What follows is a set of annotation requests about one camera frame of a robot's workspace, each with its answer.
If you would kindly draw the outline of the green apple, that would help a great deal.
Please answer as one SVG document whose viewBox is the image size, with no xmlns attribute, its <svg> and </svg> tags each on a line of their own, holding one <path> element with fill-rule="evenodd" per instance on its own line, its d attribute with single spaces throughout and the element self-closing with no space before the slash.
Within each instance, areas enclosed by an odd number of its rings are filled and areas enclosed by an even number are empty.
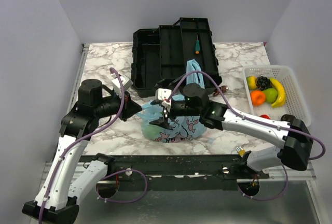
<svg viewBox="0 0 332 224">
<path fill-rule="evenodd" d="M 146 125 L 142 127 L 142 134 L 146 139 L 155 140 L 160 136 L 161 130 L 155 125 Z"/>
</svg>

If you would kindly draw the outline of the light blue printed plastic bag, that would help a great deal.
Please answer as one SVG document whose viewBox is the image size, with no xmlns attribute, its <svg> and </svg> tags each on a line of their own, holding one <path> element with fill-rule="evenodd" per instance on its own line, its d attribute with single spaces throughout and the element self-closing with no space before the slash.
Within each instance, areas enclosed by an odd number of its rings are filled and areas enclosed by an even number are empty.
<svg viewBox="0 0 332 224">
<path fill-rule="evenodd" d="M 186 73 L 192 71 L 201 71 L 199 63 L 195 60 L 189 60 L 187 62 Z M 191 74 L 186 78 L 186 84 L 196 83 L 201 88 L 205 89 L 205 84 L 203 82 L 202 74 Z M 143 126 L 151 125 L 150 122 L 161 117 L 162 107 L 159 105 L 150 105 L 146 103 L 142 106 L 142 112 L 136 114 L 141 120 L 141 130 Z M 182 141 L 190 141 L 195 138 L 202 136 L 206 132 L 206 127 L 199 122 L 198 116 L 189 117 L 176 117 L 174 121 L 168 120 L 171 127 L 170 130 L 160 128 L 160 136 L 151 141 L 161 142 L 161 143 L 177 143 Z"/>
</svg>

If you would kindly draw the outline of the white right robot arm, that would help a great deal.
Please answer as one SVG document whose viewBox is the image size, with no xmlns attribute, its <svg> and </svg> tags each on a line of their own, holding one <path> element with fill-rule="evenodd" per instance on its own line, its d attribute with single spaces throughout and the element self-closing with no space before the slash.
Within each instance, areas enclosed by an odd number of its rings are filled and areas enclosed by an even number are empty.
<svg viewBox="0 0 332 224">
<path fill-rule="evenodd" d="M 171 90 L 158 89 L 153 105 L 163 108 L 162 116 L 151 124 L 169 129 L 168 120 L 176 117 L 198 116 L 199 122 L 209 129 L 235 131 L 262 139 L 272 147 L 248 151 L 239 164 L 239 173 L 251 178 L 257 172 L 274 166 L 284 165 L 296 171 L 305 171 L 308 166 L 313 139 L 300 119 L 275 121 L 253 115 L 209 99 L 205 89 L 190 83 L 182 90 L 184 99 L 176 101 Z"/>
</svg>

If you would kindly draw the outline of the black open toolbox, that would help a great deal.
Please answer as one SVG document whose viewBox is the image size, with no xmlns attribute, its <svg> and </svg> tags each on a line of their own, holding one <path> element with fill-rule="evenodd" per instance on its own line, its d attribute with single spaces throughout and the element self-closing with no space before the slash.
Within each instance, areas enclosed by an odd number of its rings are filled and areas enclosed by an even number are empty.
<svg viewBox="0 0 332 224">
<path fill-rule="evenodd" d="M 200 54 L 195 54 L 197 34 Z M 173 89 L 192 59 L 221 84 L 215 50 L 207 18 L 181 17 L 172 25 L 139 29 L 133 34 L 132 88 L 141 98 L 154 96 L 158 88 Z"/>
</svg>

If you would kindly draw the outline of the brown small figurine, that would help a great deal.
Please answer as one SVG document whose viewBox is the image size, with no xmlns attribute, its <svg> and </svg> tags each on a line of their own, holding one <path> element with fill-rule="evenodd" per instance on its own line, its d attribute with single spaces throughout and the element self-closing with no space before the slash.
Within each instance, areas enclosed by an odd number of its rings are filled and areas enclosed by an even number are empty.
<svg viewBox="0 0 332 224">
<path fill-rule="evenodd" d="M 220 86 L 219 89 L 215 89 L 213 92 L 213 96 L 220 95 L 220 92 L 227 93 L 229 90 L 228 86 Z"/>
</svg>

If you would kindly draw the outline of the green orange screwdriver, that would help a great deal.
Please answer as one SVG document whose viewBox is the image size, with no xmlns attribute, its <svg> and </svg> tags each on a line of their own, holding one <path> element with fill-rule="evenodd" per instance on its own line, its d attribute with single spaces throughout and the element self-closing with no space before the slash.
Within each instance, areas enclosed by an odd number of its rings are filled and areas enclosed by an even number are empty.
<svg viewBox="0 0 332 224">
<path fill-rule="evenodd" d="M 197 39 L 195 43 L 195 54 L 200 54 L 200 39 L 199 39 L 199 34 L 197 34 Z"/>
</svg>

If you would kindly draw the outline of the yellow connector plug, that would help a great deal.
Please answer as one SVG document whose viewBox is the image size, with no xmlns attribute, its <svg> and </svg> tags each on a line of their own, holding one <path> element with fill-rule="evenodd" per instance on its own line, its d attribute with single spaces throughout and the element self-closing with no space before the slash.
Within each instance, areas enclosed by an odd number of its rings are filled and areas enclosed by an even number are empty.
<svg viewBox="0 0 332 224">
<path fill-rule="evenodd" d="M 236 152 L 240 157 L 243 157 L 245 155 L 245 150 L 241 146 L 236 147 Z"/>
</svg>

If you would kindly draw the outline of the yellow lemon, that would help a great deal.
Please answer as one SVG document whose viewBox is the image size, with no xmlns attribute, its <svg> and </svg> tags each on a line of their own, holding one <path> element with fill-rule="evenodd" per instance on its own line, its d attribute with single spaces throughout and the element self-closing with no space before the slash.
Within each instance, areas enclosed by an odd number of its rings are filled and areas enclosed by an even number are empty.
<svg viewBox="0 0 332 224">
<path fill-rule="evenodd" d="M 246 78 L 247 86 L 249 90 L 256 90 L 257 89 L 257 77 L 256 76 L 248 76 Z"/>
</svg>

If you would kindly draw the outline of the orange fruit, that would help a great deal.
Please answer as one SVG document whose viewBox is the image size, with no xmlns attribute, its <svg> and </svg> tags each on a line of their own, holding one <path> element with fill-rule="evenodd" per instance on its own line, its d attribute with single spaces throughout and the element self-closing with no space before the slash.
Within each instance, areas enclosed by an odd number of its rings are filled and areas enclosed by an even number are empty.
<svg viewBox="0 0 332 224">
<path fill-rule="evenodd" d="M 266 101 L 266 95 L 260 90 L 252 91 L 250 97 L 254 106 L 260 106 Z"/>
</svg>

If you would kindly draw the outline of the red strawberry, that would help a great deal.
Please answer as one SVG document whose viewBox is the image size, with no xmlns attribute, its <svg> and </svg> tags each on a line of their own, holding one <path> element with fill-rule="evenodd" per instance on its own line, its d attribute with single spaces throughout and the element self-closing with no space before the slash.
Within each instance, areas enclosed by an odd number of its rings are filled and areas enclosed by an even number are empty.
<svg viewBox="0 0 332 224">
<path fill-rule="evenodd" d="M 261 118 L 270 119 L 268 115 L 260 115 Z"/>
</svg>

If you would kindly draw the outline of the dark purple grape bunch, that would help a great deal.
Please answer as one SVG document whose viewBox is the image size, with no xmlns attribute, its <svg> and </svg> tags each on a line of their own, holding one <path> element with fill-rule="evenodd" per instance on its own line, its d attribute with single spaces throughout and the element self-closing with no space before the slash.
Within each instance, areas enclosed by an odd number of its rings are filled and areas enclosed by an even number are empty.
<svg viewBox="0 0 332 224">
<path fill-rule="evenodd" d="M 257 77 L 256 86 L 257 86 L 257 89 L 260 91 L 264 91 L 269 88 L 272 88 L 270 79 L 265 76 Z"/>
</svg>

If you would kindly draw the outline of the yellow banana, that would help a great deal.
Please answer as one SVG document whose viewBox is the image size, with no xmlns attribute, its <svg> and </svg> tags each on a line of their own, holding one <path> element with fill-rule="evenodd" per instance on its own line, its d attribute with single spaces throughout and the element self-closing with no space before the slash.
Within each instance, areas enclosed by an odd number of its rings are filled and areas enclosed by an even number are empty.
<svg viewBox="0 0 332 224">
<path fill-rule="evenodd" d="M 271 84 L 275 87 L 278 92 L 277 100 L 271 104 L 272 108 L 281 107 L 286 102 L 286 92 L 282 84 L 275 78 L 270 78 Z"/>
</svg>

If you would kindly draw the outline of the dark plum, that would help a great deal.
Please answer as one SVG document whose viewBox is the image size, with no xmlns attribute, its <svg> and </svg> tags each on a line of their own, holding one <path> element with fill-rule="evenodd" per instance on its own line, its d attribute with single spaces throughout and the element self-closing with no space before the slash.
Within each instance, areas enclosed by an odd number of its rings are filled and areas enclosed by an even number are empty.
<svg viewBox="0 0 332 224">
<path fill-rule="evenodd" d="M 295 119 L 295 116 L 294 116 L 294 115 L 284 114 L 284 115 L 281 117 L 280 120 L 281 120 L 281 121 L 292 122 L 294 119 Z"/>
</svg>

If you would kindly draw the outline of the white plastic fruit basket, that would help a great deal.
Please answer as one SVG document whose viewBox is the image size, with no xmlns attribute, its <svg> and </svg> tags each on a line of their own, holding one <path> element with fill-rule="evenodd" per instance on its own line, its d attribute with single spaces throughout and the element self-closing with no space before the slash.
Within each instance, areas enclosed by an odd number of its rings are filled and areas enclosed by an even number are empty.
<svg viewBox="0 0 332 224">
<path fill-rule="evenodd" d="M 280 120 L 285 114 L 300 119 L 306 126 L 312 123 L 308 107 L 301 93 L 293 71 L 281 65 L 251 65 L 242 70 L 250 113 L 255 116 L 267 115 L 271 120 Z M 264 78 L 272 88 L 266 93 L 266 101 L 257 105 L 259 96 L 251 96 L 255 91 L 254 78 Z"/>
</svg>

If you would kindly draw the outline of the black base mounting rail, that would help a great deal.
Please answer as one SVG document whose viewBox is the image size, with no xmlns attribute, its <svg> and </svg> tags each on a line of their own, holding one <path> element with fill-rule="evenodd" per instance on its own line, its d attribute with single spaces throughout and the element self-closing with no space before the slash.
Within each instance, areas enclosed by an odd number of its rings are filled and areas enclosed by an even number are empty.
<svg viewBox="0 0 332 224">
<path fill-rule="evenodd" d="M 266 179 L 263 172 L 254 172 L 245 166 L 238 155 L 130 155 L 108 156 L 101 153 L 83 156 L 81 162 L 106 163 L 107 174 L 112 176 L 103 189 L 114 187 L 119 181 L 120 191 L 237 190 L 237 180 L 250 182 L 254 178 Z M 131 175 L 123 170 L 133 169 Z"/>
</svg>

